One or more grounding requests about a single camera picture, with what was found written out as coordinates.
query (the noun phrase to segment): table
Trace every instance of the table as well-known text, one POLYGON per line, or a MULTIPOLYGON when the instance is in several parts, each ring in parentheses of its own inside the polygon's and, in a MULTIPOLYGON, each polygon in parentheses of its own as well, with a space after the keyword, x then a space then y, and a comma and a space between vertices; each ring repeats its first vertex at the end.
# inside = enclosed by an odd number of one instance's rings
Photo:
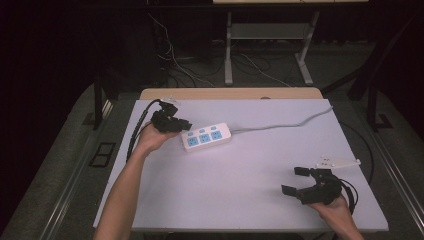
MULTIPOLYGON (((246 88, 234 89, 234 95, 230 95, 231 90, 143 91, 142 100, 137 101, 130 118, 94 226, 108 192, 125 164, 129 137, 141 111, 151 99, 170 95, 178 100, 184 98, 180 100, 176 117, 186 116, 193 128, 220 120, 226 120, 231 128, 298 122, 329 106, 328 100, 322 99, 314 88, 246 88), (260 100, 262 97, 279 99, 260 100)), ((312 186, 313 179, 295 176, 293 168, 313 167, 321 154, 354 159, 332 112, 301 128, 243 133, 233 136, 230 143, 193 153, 184 152, 179 141, 178 137, 167 141, 146 160, 133 230, 328 231, 316 212, 302 206, 297 199, 284 196, 280 185, 312 186)), ((361 231, 387 230, 387 221, 359 167, 333 172, 351 182, 360 193, 354 214, 358 228, 361 231)))
MULTIPOLYGON (((214 4, 277 4, 277 3, 340 3, 340 2, 368 2, 368 0, 214 0, 214 4)), ((302 49, 295 54, 296 62, 306 85, 313 85, 312 77, 305 63, 319 11, 314 11, 308 23, 232 23, 231 12, 227 17, 227 37, 225 53, 225 84, 233 85, 231 64, 232 39, 301 39, 302 49)))

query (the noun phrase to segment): power strip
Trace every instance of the power strip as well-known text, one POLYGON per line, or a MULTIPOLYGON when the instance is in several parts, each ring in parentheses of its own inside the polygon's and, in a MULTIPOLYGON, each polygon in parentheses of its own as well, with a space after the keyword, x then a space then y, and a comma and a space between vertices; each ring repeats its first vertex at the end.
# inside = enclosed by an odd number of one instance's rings
POLYGON ((219 123, 181 134, 187 152, 209 148, 231 140, 231 132, 226 123, 219 123))

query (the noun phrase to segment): human hand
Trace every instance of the human hand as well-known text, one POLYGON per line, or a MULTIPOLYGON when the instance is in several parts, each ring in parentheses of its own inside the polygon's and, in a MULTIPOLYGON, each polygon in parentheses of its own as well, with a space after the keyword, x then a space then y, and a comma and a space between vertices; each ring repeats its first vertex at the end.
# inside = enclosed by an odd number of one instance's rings
POLYGON ((141 130, 135 150, 143 149, 150 153, 159 149, 166 140, 173 138, 178 134, 178 132, 161 133, 153 126, 153 124, 151 124, 151 122, 148 122, 141 130))
POLYGON ((323 203, 308 204, 315 209, 328 226, 333 229, 339 237, 345 240, 364 239, 353 221, 349 206, 343 195, 336 198, 331 204, 323 203))

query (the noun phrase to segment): blue outlet socket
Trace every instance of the blue outlet socket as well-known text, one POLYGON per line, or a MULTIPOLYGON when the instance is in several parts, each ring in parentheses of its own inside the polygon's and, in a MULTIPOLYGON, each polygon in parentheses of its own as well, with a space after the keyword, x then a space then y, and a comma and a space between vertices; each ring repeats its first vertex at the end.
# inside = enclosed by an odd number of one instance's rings
POLYGON ((197 140, 197 137, 192 137, 187 139, 187 143, 188 143, 188 146, 192 147, 199 144, 199 141, 197 140))
POLYGON ((220 131, 216 131, 216 132, 211 132, 211 136, 213 140, 218 140, 222 138, 221 132, 220 131))
POLYGON ((200 138, 200 142, 201 143, 205 143, 205 142, 210 142, 211 138, 209 137, 209 134, 203 134, 199 136, 200 138))

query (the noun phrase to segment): person's arm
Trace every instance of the person's arm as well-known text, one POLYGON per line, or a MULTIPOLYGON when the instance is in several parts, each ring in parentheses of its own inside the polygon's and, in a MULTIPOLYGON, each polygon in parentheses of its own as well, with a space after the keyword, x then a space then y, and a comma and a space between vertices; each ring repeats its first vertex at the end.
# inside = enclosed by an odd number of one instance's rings
POLYGON ((363 236, 356 227, 349 211, 346 199, 341 195, 331 204, 323 203, 308 204, 315 209, 328 226, 343 240, 363 240, 363 236))
POLYGON ((141 132, 137 146, 110 190, 94 239, 128 239, 137 209, 141 172, 146 157, 178 133, 160 133, 152 124, 141 132))

